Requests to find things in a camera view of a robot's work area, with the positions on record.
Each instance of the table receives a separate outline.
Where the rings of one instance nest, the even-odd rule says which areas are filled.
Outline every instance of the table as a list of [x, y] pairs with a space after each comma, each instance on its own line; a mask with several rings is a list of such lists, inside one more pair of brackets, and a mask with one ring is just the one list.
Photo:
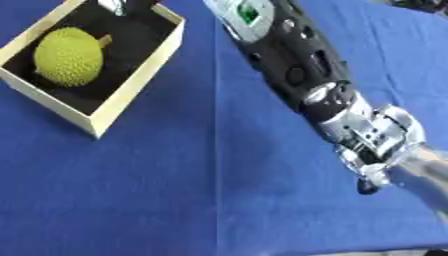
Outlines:
[[[2, 1], [0, 45], [59, 0]], [[448, 245], [406, 191], [365, 197], [307, 123], [264, 85], [201, 1], [183, 47], [93, 141], [0, 86], [0, 254], [296, 256]], [[302, 0], [378, 106], [448, 149], [448, 21], [360, 0]]]

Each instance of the green spiky fruit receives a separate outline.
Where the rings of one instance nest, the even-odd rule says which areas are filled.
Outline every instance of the green spiky fruit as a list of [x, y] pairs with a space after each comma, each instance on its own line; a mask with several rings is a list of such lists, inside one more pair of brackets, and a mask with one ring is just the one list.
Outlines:
[[34, 52], [36, 72], [64, 87], [84, 86], [93, 81], [103, 66], [98, 40], [73, 27], [49, 33]]

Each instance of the cardboard box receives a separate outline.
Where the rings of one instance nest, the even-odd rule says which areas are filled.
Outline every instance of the cardboard box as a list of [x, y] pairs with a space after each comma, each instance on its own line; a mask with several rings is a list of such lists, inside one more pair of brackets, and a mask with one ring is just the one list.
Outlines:
[[[68, 0], [0, 50], [0, 77], [13, 89], [96, 138], [179, 48], [185, 20], [163, 5], [117, 17], [95, 0]], [[79, 88], [61, 88], [39, 77], [34, 49], [49, 32], [75, 26], [96, 38], [112, 35], [100, 76]]]

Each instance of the black object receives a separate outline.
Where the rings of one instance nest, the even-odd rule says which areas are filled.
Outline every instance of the black object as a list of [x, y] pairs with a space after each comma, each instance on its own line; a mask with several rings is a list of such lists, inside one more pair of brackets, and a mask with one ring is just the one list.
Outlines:
[[448, 6], [448, 0], [393, 0], [392, 4], [424, 12], [438, 12]]
[[[34, 72], [35, 48], [49, 32], [63, 27], [80, 28], [98, 39], [106, 34], [112, 36], [112, 44], [103, 50], [104, 66], [99, 77], [86, 86], [62, 88]], [[65, 104], [91, 115], [151, 56], [175, 27], [151, 8], [118, 17], [99, 6], [96, 0], [87, 0], [11, 58], [4, 68]]]
[[139, 12], [142, 9], [151, 8], [151, 6], [159, 3], [161, 0], [126, 0], [124, 4], [124, 0], [119, 1], [124, 6], [124, 12], [129, 15], [134, 12]]
[[[346, 66], [292, 0], [272, 4], [275, 20], [264, 38], [254, 43], [233, 41], [290, 108], [304, 114], [312, 125], [329, 120], [347, 108], [355, 95]], [[332, 82], [338, 86], [326, 100], [303, 104], [313, 89]]]
[[447, 251], [431, 250], [431, 251], [426, 252], [425, 256], [448, 256], [448, 252]]
[[375, 186], [372, 182], [362, 179], [358, 180], [357, 189], [358, 193], [361, 195], [372, 195], [380, 190], [380, 188]]

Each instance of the blue tablecloth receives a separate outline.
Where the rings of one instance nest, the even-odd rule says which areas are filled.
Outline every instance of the blue tablecloth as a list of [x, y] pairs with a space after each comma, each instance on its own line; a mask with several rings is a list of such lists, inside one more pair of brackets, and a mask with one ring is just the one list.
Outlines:
[[[395, 187], [363, 197], [250, 69], [199, 0], [184, 45], [98, 142], [0, 87], [0, 255], [296, 256], [448, 246]], [[448, 149], [448, 20], [361, 0], [302, 0], [374, 104]], [[0, 45], [59, 0], [0, 2]]]

